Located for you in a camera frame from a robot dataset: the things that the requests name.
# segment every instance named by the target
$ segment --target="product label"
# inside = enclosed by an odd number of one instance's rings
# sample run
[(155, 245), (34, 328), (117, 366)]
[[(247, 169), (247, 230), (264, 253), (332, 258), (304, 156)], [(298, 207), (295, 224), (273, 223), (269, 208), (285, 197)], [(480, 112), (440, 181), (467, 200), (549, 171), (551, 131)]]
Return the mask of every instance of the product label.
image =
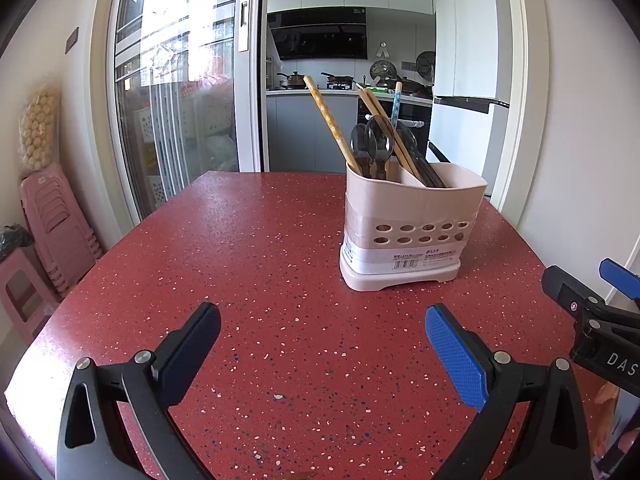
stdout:
[(447, 267), (455, 263), (462, 253), (466, 242), (426, 245), (407, 249), (363, 249), (344, 234), (342, 255), (359, 274), (391, 274)]

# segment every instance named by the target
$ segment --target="utensil holder base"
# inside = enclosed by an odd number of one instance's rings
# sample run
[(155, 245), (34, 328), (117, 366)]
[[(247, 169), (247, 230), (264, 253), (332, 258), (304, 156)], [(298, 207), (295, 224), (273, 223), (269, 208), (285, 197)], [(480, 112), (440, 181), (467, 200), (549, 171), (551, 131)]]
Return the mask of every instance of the utensil holder base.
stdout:
[(402, 283), (415, 282), (448, 282), (453, 280), (460, 270), (460, 260), (447, 267), (430, 270), (412, 270), (410, 272), (395, 272), (392, 274), (359, 274), (351, 269), (351, 266), (342, 256), (340, 251), (340, 272), (344, 281), (353, 290), (358, 292), (374, 292), (388, 286), (401, 285)]

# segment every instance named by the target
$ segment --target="red table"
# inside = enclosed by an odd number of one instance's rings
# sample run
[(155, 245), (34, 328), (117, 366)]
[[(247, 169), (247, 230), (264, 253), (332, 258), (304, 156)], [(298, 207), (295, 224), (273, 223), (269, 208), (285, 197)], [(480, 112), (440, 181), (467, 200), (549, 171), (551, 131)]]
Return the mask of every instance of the red table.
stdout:
[[(153, 349), (202, 300), (220, 306), (222, 333), (171, 412), (218, 480), (309, 470), (319, 479), (428, 478), (475, 413), (460, 405), (428, 344), (424, 313), (433, 303), (518, 360), (567, 355), (572, 320), (543, 295), (542, 264), (488, 203), (456, 280), (349, 289), (338, 269), (344, 189), (340, 176), (207, 173), (107, 253), (29, 348), (6, 393), (47, 465), (75, 362)], [(602, 381), (576, 373), (592, 426)]]

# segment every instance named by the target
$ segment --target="glass panel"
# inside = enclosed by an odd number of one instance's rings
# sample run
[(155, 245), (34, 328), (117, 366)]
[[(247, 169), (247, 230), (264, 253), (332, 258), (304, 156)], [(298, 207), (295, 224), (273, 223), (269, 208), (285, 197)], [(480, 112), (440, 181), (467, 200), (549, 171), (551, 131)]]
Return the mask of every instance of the glass panel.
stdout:
[(116, 107), (141, 218), (206, 171), (239, 169), (235, 6), (236, 0), (120, 0)]

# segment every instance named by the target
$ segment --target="utensil holder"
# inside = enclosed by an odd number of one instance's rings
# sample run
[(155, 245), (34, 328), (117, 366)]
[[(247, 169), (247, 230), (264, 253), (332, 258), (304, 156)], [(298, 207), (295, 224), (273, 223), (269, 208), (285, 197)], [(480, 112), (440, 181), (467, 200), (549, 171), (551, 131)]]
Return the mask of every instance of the utensil holder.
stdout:
[(458, 275), (487, 182), (457, 164), (432, 166), (447, 188), (424, 187), (394, 161), (388, 180), (364, 178), (347, 167), (340, 271), (353, 290), (447, 282)]

